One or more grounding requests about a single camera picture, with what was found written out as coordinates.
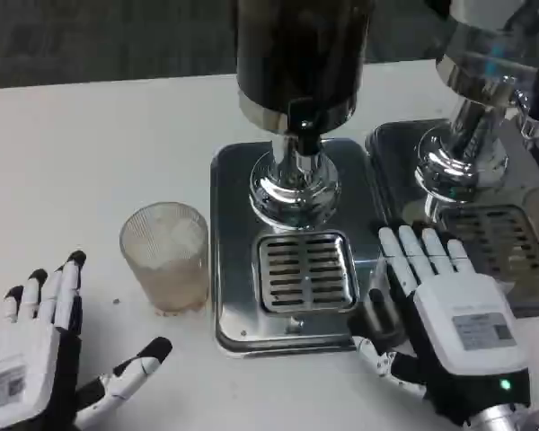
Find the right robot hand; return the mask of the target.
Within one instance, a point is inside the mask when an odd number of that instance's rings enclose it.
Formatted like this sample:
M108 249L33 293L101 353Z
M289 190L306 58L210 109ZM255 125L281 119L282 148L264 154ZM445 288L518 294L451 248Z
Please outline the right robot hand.
M431 225L398 221L372 230L411 352L375 339L359 310L349 333L369 369L458 427L530 427L526 352L498 281L474 268L458 238Z

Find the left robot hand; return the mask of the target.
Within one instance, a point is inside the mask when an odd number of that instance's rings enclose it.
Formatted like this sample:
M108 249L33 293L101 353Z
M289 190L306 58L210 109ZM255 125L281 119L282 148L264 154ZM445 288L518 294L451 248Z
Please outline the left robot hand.
M106 374L79 385L82 270L73 251L51 273L34 270L8 290L0 329L0 430L87 430L125 404L172 352L152 339Z

